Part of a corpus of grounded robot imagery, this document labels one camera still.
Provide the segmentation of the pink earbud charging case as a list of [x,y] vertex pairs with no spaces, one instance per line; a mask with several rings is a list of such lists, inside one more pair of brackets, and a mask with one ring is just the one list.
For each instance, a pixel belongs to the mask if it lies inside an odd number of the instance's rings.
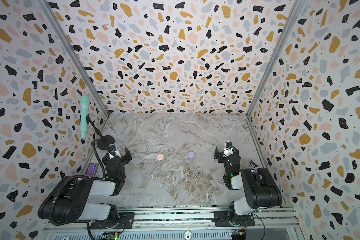
[[157,154],[156,158],[158,161],[162,161],[165,157],[163,154]]

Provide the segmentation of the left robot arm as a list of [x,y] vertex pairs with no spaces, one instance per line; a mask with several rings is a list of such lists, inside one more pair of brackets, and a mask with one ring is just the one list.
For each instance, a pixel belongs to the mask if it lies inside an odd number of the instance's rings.
[[124,222],[111,204],[90,203],[90,197],[116,196],[125,183],[125,165],[132,160],[130,151],[125,155],[103,158],[105,178],[84,175],[65,176],[42,202],[38,210],[41,219],[54,226],[73,223],[92,223],[93,227],[115,228]]

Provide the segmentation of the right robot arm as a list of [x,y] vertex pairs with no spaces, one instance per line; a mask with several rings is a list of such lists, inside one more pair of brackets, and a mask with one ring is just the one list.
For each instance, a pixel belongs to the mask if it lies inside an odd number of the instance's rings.
[[225,168],[223,180],[229,190],[243,190],[244,196],[230,203],[229,208],[214,212],[214,223],[217,227],[254,226],[253,213],[280,207],[281,191],[266,168],[241,168],[241,157],[231,142],[225,149],[215,148],[214,159]]

